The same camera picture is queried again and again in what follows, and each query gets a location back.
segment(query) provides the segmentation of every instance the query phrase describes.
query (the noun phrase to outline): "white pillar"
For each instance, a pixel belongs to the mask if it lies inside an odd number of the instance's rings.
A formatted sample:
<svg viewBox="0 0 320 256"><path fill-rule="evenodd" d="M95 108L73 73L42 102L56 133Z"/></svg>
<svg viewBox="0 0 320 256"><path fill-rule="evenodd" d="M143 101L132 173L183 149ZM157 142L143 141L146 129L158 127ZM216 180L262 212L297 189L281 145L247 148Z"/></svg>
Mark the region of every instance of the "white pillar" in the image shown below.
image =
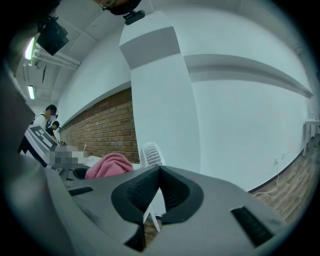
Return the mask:
<svg viewBox="0 0 320 256"><path fill-rule="evenodd" d="M138 148L156 142L166 165L200 173L195 98L174 27L154 12L125 25L119 47L131 68Z"/></svg>

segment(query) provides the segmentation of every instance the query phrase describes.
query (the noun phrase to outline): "red brick wall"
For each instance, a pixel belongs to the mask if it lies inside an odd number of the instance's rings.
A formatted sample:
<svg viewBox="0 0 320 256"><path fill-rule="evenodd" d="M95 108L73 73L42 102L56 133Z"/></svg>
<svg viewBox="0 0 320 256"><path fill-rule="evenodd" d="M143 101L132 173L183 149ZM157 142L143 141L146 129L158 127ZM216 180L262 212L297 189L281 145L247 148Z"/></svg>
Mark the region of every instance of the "red brick wall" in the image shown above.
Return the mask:
<svg viewBox="0 0 320 256"><path fill-rule="evenodd" d="M101 100L69 121L60 139L90 155L103 157L117 152L139 163L131 88Z"/></svg>

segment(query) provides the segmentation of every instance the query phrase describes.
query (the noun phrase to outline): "ceiling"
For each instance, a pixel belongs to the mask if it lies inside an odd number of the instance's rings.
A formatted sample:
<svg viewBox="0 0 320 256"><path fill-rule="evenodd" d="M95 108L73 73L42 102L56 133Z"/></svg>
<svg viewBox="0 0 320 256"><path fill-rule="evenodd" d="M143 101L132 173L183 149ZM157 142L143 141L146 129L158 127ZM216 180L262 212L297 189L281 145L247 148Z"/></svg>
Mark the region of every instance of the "ceiling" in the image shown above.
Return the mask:
<svg viewBox="0 0 320 256"><path fill-rule="evenodd" d="M142 0L137 10L145 10L149 14L153 9L177 5L198 4L210 5L227 11L236 12L271 30L292 49L301 51L302 41L293 29L288 29L287 20L278 13L278 9L271 4L261 5L258 0ZM124 26L122 16L114 16L108 11L102 11L100 6L92 0L62 0L56 10L58 23L68 32L69 42L59 51L82 62L96 44L112 33L113 30ZM55 104L61 93L75 72L50 63L42 63L38 68L28 67L29 84L34 86L35 102ZM21 64L16 78L27 98L29 98L28 84L24 80L23 65Z"/></svg>

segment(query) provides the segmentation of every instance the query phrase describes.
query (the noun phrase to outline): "pink towel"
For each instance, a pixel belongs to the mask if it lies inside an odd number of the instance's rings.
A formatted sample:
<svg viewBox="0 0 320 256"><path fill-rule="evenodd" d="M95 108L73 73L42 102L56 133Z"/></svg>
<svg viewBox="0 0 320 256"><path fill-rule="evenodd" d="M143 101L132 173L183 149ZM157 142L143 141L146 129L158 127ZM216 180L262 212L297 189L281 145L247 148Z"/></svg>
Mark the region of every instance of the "pink towel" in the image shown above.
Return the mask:
<svg viewBox="0 0 320 256"><path fill-rule="evenodd" d="M103 178L132 172L134 170L130 163L122 154L106 154L99 162L88 169L85 179Z"/></svg>

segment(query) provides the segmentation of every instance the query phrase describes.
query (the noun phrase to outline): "wooden floor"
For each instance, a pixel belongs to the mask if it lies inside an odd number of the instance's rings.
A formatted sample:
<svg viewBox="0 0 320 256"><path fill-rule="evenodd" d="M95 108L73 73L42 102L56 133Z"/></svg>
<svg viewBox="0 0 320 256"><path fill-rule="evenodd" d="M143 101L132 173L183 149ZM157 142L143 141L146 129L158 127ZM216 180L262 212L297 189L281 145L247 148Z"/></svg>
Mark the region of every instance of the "wooden floor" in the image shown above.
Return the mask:
<svg viewBox="0 0 320 256"><path fill-rule="evenodd" d="M308 204L310 194L314 189L315 182L319 179L320 163L318 162L320 147L314 147L315 140L311 141L310 149L302 154L285 170L279 177L278 189L272 193L257 194L255 197L277 213L288 223L296 221ZM252 193L269 192L276 188L276 179L261 189ZM150 218L144 223L144 234L148 246L156 237L157 231Z"/></svg>

